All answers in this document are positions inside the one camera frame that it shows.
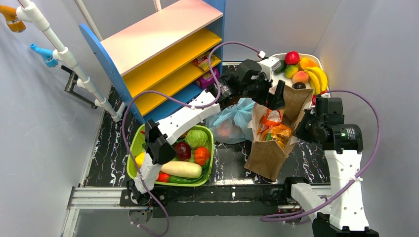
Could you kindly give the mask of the orange snack bag top shelf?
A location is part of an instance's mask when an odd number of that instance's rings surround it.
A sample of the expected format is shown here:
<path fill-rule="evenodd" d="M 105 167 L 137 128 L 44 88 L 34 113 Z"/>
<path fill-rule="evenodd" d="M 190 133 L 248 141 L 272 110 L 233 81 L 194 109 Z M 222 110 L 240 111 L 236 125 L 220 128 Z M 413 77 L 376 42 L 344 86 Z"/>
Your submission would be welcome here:
<path fill-rule="evenodd" d="M 261 141 L 275 141 L 281 149 L 284 150 L 291 135 L 291 128 L 283 124 L 279 124 L 278 126 L 269 126 L 264 132 L 262 132 L 260 138 Z"/>

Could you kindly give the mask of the white orange snack bag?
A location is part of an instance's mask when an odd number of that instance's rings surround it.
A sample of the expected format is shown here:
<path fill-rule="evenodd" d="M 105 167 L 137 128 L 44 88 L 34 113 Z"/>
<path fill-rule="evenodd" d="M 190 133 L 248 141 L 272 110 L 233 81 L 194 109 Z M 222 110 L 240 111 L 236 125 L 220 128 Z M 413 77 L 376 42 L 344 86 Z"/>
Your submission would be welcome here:
<path fill-rule="evenodd" d="M 257 134 L 260 135 L 268 128 L 278 126 L 282 123 L 284 116 L 284 109 L 270 110 L 267 109 L 262 118 L 260 119 Z"/>

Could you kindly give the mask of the large orange pumpkin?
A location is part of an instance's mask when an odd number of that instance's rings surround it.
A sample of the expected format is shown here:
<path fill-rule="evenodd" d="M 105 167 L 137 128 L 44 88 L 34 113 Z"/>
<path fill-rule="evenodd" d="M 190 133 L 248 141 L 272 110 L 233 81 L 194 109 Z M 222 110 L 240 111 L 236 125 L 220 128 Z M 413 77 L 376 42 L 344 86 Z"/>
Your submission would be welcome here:
<path fill-rule="evenodd" d="M 215 129 L 219 138 L 229 139 L 233 133 L 233 125 L 230 121 L 224 121 Z"/>

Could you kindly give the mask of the light blue plastic bag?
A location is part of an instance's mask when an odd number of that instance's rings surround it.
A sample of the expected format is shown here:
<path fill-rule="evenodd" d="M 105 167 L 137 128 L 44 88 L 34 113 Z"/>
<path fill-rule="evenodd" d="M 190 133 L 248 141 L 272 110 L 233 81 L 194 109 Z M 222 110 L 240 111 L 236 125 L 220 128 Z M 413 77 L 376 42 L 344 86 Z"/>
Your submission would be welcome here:
<path fill-rule="evenodd" d="M 210 129 L 214 140 L 225 144 L 236 144 L 246 140 L 253 140 L 252 129 L 248 127 L 253 114 L 255 102 L 250 98 L 241 98 L 238 103 L 227 107 L 221 112 L 212 115 L 205 120 L 205 126 Z M 231 138 L 219 138 L 215 129 L 224 121 L 230 121 L 233 125 Z"/>

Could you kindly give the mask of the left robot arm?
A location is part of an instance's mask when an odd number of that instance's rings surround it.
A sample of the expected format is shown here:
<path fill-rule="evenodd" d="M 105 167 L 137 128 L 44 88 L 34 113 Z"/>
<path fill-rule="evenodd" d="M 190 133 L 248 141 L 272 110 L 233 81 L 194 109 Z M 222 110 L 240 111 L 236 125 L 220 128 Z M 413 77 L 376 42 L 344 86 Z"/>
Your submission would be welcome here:
<path fill-rule="evenodd" d="M 251 98 L 270 110 L 285 107 L 284 82 L 271 78 L 280 60 L 273 56 L 259 62 L 245 60 L 235 72 L 219 78 L 220 87 L 208 86 L 195 100 L 171 116 L 159 121 L 148 120 L 145 129 L 145 160 L 134 179 L 137 190 L 151 191 L 163 164 L 175 157 L 172 144 L 198 122 L 236 104 L 241 98 Z"/>

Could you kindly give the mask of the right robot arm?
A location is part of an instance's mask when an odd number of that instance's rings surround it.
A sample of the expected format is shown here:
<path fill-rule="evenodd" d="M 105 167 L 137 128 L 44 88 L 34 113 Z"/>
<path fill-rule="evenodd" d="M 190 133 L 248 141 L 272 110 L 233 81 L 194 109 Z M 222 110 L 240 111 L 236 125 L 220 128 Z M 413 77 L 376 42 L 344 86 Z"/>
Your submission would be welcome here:
<path fill-rule="evenodd" d="M 309 143 L 323 146 L 328 162 L 332 197 L 322 201 L 304 181 L 286 179 L 287 194 L 306 210 L 316 237 L 377 237 L 365 215 L 361 177 L 363 138 L 359 126 L 345 124 L 340 98 L 317 97 L 315 108 L 304 111 L 295 132 Z"/>

